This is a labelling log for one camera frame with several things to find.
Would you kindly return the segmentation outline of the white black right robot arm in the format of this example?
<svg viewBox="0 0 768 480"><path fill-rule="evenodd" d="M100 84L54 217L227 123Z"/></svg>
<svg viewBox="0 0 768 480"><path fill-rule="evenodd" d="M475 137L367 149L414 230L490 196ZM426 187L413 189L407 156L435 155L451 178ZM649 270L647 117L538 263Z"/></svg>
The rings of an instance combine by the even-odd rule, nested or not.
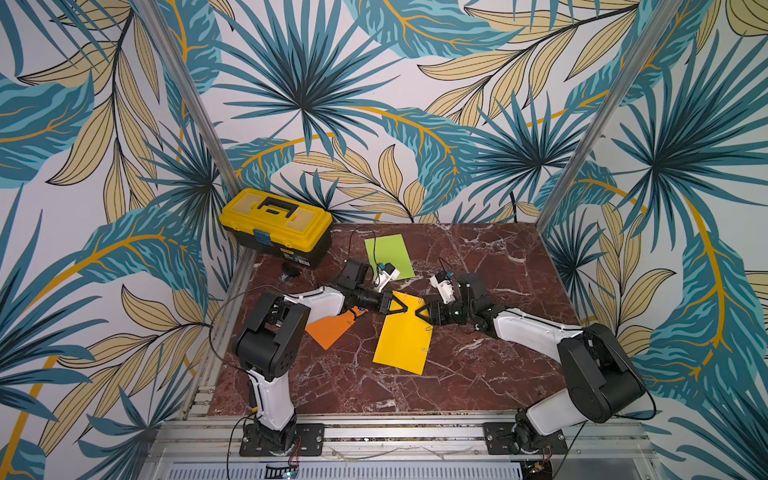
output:
<svg viewBox="0 0 768 480"><path fill-rule="evenodd" d="M417 318L433 326L470 325L560 364L566 387L518 416L518 429L530 439L582 422L604 423L648 392L608 327L556 323L497 303L476 274L458 278L458 293L448 281L430 283L438 294L415 310Z"/></svg>

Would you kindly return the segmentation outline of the yellow paper sheet stack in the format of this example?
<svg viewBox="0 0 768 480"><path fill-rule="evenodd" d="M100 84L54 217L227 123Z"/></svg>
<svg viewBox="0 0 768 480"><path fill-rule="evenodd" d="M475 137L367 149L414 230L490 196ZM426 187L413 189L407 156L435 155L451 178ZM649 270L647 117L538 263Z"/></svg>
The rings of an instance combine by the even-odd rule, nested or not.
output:
<svg viewBox="0 0 768 480"><path fill-rule="evenodd" d="M413 297L414 305L408 313L385 317L373 362L422 375L433 326L415 316L415 310L426 303L419 297Z"/></svg>

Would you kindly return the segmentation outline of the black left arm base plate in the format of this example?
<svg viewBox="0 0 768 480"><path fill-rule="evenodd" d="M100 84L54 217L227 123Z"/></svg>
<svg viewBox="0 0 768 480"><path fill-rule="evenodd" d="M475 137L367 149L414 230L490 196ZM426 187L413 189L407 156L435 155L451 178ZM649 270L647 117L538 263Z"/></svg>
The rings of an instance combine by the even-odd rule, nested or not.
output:
<svg viewBox="0 0 768 480"><path fill-rule="evenodd" d="M241 457L289 456L319 457L325 440L325 426L320 423L289 424L281 431L271 430L259 422L245 427L239 455Z"/></svg>

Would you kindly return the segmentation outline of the green paper sheet stack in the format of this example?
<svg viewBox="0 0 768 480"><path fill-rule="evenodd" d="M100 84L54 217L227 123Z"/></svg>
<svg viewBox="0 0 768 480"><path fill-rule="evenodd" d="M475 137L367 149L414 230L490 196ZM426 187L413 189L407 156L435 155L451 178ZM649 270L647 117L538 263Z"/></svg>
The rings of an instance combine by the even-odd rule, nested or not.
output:
<svg viewBox="0 0 768 480"><path fill-rule="evenodd" d="M391 263L399 272L399 280L415 276L414 268L401 234L387 235L365 240L369 263L373 268L378 264Z"/></svg>

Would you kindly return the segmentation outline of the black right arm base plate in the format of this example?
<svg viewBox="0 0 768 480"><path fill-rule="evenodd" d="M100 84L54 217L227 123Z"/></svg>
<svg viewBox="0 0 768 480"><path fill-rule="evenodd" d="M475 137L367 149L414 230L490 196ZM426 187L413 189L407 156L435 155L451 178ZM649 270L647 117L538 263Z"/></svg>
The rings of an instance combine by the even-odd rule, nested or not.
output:
<svg viewBox="0 0 768 480"><path fill-rule="evenodd" d="M487 422L482 424L483 439L489 455L565 454L564 434L557 431L539 434L525 422Z"/></svg>

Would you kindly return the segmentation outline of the yellow black toolbox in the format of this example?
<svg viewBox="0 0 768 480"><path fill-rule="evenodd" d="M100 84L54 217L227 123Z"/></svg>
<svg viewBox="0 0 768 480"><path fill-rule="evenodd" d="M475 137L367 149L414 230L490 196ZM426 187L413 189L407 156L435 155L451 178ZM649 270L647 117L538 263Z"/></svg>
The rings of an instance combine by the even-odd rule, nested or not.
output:
<svg viewBox="0 0 768 480"><path fill-rule="evenodd" d="M239 245L308 268L317 267L331 245L330 212L253 188L224 206L219 221Z"/></svg>

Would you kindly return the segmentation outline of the aluminium corner post right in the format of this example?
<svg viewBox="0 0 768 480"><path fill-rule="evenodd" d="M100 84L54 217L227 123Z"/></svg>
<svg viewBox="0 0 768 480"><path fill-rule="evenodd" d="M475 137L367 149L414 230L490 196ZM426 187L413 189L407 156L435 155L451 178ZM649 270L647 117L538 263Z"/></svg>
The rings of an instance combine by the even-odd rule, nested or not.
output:
<svg viewBox="0 0 768 480"><path fill-rule="evenodd" d="M668 24L674 19L682 3L682 0L662 1L653 12L646 30L638 37L637 46L628 56L626 66L618 73L612 88L607 92L606 99L597 110L571 161L562 170L558 183L553 187L536 223L539 233L543 233L551 224L559 205L563 202L571 183L585 163L606 123L627 95L635 79L640 75L657 42Z"/></svg>

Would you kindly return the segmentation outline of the aluminium front rail frame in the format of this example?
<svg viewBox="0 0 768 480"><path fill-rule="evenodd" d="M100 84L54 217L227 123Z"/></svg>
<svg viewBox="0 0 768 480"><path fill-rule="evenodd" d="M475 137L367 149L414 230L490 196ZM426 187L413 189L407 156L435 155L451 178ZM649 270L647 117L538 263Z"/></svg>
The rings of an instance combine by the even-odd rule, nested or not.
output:
<svg viewBox="0 0 768 480"><path fill-rule="evenodd" d="M565 452L492 455L489 423L511 421L499 412L451 414L316 414L300 424L319 426L300 453L295 479L523 479L545 463L553 479L663 479L661 461L637 422L568 427ZM163 426L146 456L142 479L265 479L287 466L285 456L244 457L240 419L200 417Z"/></svg>

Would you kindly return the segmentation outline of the aluminium corner post left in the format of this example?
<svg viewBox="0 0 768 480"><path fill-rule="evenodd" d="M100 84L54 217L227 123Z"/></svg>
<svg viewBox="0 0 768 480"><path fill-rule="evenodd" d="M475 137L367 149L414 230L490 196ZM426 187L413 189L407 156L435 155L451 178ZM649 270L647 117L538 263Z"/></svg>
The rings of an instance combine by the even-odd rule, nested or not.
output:
<svg viewBox="0 0 768 480"><path fill-rule="evenodd" d="M170 27L163 18L160 8L155 1L150 0L138 0L134 4L145 21L149 36L154 41L161 58L166 62L170 76L179 90L181 99L187 104L190 116L199 129L224 184L232 195L237 195L242 190L242 185L205 110L182 53L174 44Z"/></svg>

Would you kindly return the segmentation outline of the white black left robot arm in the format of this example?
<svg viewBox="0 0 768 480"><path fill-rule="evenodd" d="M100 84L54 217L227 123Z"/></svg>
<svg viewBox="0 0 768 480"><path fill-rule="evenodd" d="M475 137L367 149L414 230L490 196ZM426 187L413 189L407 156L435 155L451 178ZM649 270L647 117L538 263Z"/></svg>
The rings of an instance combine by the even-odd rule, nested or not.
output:
<svg viewBox="0 0 768 480"><path fill-rule="evenodd" d="M307 326L355 307L382 315L407 311L392 292L365 285L370 266L348 260L329 284L297 294L266 290L247 316L233 353L251 382L257 422L268 434L286 434L295 425L288 372Z"/></svg>

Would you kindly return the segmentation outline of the aluminium corner post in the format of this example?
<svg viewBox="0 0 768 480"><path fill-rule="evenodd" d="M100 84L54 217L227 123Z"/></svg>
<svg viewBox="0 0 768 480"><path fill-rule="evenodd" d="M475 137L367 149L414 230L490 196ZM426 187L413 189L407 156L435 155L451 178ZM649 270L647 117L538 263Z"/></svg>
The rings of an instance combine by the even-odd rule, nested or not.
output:
<svg viewBox="0 0 768 480"><path fill-rule="evenodd" d="M149 36L154 41L161 58L166 62L170 76L179 90L181 99L187 104L190 116L199 129L224 184L232 195L237 195L242 190L242 185L205 110L182 53L174 44L170 27L163 18L160 8L155 1L150 0L138 0L134 4L145 21Z"/></svg>
<svg viewBox="0 0 768 480"><path fill-rule="evenodd" d="M682 0L662 1L653 12L646 30L638 37L637 46L628 56L626 66L618 73L612 88L607 92L606 99L597 110L571 161L562 170L558 183L553 187L536 223L539 233L543 233L551 224L559 205L563 202L571 183L585 163L606 123L627 95L635 79L640 75L657 42L668 24L674 19L682 3Z"/></svg>

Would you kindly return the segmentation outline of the orange paper sheet stack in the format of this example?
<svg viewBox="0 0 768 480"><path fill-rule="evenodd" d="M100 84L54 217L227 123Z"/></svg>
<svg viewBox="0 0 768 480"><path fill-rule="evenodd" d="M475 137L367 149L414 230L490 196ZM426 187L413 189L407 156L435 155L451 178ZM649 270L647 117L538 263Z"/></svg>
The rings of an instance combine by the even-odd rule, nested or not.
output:
<svg viewBox="0 0 768 480"><path fill-rule="evenodd" d="M306 332L324 350L329 350L356 322L350 310L308 324Z"/></svg>

